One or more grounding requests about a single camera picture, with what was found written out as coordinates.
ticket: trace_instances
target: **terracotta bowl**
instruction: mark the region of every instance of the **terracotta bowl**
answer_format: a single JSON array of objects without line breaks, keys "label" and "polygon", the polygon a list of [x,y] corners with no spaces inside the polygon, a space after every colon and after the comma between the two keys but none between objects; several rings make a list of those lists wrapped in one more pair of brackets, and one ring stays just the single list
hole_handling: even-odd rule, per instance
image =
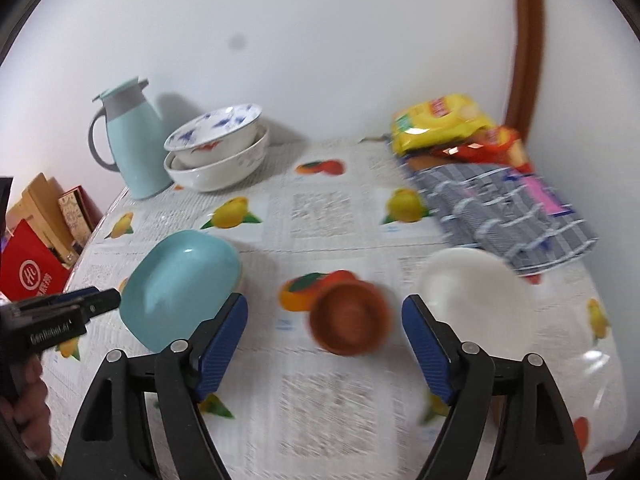
[{"label": "terracotta bowl", "polygon": [[325,288],[309,313],[318,344],[336,355],[372,352],[388,335],[391,314],[384,296],[373,285],[344,280]]}]

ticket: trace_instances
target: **blue plate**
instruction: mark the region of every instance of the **blue plate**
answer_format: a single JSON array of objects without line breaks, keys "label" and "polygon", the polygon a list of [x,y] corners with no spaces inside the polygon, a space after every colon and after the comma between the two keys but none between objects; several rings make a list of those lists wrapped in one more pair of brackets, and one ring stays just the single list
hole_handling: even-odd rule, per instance
[{"label": "blue plate", "polygon": [[213,318],[236,290],[240,274],[238,252],[228,242],[200,231],[174,233],[133,271],[120,317],[144,346],[159,352]]}]

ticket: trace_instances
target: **plaid cloth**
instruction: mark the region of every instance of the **plaid cloth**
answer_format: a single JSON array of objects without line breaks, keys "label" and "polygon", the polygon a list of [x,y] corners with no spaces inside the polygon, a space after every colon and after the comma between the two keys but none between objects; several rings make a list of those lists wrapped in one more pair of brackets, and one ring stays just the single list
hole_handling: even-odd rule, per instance
[{"label": "plaid cloth", "polygon": [[556,190],[535,177],[562,205],[561,213],[547,215],[523,176],[506,166],[446,164],[412,173],[450,245],[490,251],[522,276],[575,260],[597,240],[571,204],[560,201]]}]

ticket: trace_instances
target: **wall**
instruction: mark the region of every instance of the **wall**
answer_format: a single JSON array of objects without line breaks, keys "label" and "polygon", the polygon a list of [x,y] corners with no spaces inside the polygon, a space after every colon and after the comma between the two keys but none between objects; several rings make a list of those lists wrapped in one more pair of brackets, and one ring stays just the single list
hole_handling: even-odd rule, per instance
[{"label": "wall", "polygon": [[513,43],[513,0],[43,0],[0,66],[0,173],[12,200],[44,171],[104,210],[123,183],[86,147],[91,99],[132,75],[168,127],[252,101],[280,140],[381,134],[455,91],[501,118]]},{"label": "wall", "polygon": [[528,150],[600,235],[586,258],[640,430],[640,43],[611,0],[546,0],[545,62]]}]

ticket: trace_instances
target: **red bag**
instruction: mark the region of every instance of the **red bag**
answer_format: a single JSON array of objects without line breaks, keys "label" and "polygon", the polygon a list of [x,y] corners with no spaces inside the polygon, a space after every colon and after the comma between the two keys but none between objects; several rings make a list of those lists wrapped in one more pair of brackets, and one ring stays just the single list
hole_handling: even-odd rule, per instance
[{"label": "red bag", "polygon": [[62,292],[71,273],[21,220],[2,251],[0,290],[11,301]]}]

